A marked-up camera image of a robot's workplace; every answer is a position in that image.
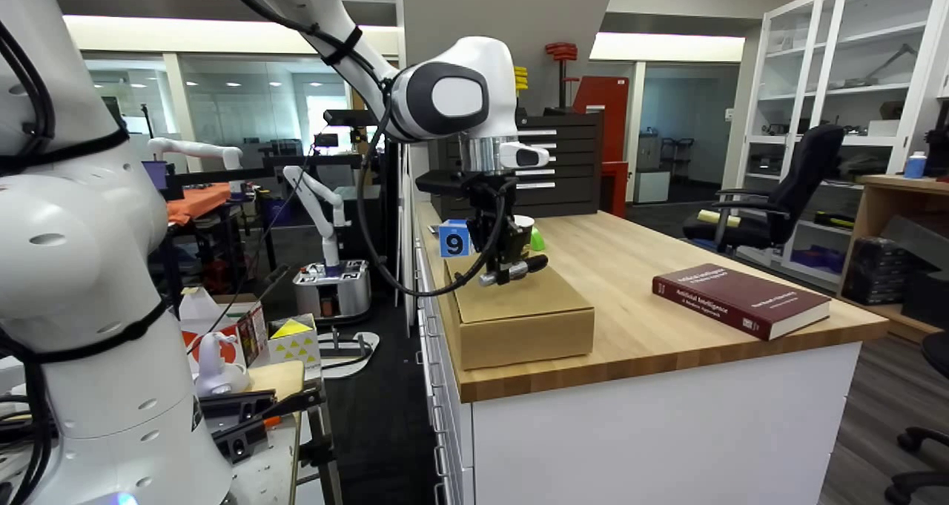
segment metal base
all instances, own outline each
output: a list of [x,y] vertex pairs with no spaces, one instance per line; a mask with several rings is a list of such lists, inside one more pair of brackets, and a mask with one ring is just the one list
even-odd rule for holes
[[342,273],[328,275],[325,264],[319,262],[304,266],[296,274],[294,291],[299,313],[344,320],[369,310],[369,262],[342,261],[341,268]]

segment book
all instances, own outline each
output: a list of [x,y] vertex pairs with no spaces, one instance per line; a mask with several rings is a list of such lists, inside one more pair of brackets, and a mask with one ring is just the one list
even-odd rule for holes
[[830,316],[830,298],[720,265],[653,278],[653,293],[760,340],[774,340]]

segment black office chair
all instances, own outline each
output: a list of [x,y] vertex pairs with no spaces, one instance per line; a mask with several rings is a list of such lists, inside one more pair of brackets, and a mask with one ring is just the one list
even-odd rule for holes
[[[922,339],[922,356],[936,371],[949,377],[949,332],[931,334]],[[922,427],[907,428],[896,441],[905,451],[916,453],[926,438],[949,446],[949,435]],[[884,495],[887,496],[887,501],[894,505],[908,505],[912,501],[913,492],[927,486],[949,487],[949,471],[893,475],[893,485],[887,488]]]
[[[844,129],[837,125],[821,125],[810,129],[794,148],[790,170],[773,191],[735,190],[718,191],[721,198],[712,208],[721,216],[718,224],[699,221],[692,217],[685,221],[682,231],[689,240],[711,240],[719,252],[746,245],[750,248],[772,248],[790,240],[804,207],[817,191],[821,181],[832,170],[844,143]],[[759,197],[766,200],[742,199],[735,195]],[[766,219],[742,217],[738,227],[728,227],[728,216],[735,208],[753,208],[766,212]]]

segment chair armrest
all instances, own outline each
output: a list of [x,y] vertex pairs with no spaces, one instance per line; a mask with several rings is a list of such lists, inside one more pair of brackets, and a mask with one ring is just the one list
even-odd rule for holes
[[719,190],[715,192],[715,195],[752,195],[752,197],[768,197],[770,191],[764,190],[750,190],[750,188],[731,188],[731,190]]
[[780,214],[785,218],[790,218],[790,211],[780,205],[769,203],[767,201],[720,201],[713,203],[712,208],[751,208],[752,210],[767,212],[767,214]]

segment white shelving unit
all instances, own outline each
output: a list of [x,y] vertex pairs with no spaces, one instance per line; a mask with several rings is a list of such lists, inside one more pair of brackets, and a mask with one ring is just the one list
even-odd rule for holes
[[850,132],[837,172],[818,188],[785,247],[742,248],[741,256],[837,288],[840,274],[792,256],[815,247],[846,251],[850,231],[813,223],[814,212],[856,217],[863,194],[856,177],[898,173],[909,151],[922,149],[922,133],[935,125],[921,115],[923,102],[949,97],[947,12],[949,0],[797,0],[765,14],[738,186],[773,188],[809,128],[836,123]]

